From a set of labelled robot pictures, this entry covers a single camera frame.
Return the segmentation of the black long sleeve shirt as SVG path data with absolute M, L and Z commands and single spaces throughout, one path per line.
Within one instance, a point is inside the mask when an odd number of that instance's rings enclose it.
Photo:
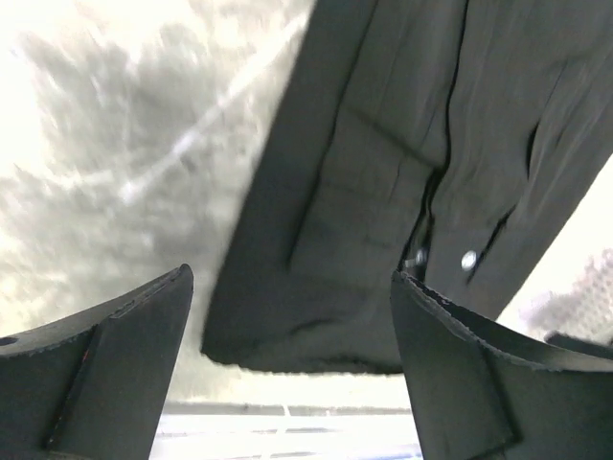
M 496 318 L 612 152 L 608 1 L 318 1 L 202 353 L 397 374 L 404 271 Z

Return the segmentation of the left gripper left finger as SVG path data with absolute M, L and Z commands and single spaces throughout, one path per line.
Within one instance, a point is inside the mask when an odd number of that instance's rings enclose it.
M 1 339 L 4 459 L 147 459 L 193 299 L 182 264 Z

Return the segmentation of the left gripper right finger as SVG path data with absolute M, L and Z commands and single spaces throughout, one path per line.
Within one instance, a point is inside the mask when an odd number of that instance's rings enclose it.
M 532 339 L 401 272 L 391 308 L 425 458 L 611 458 L 610 347 Z

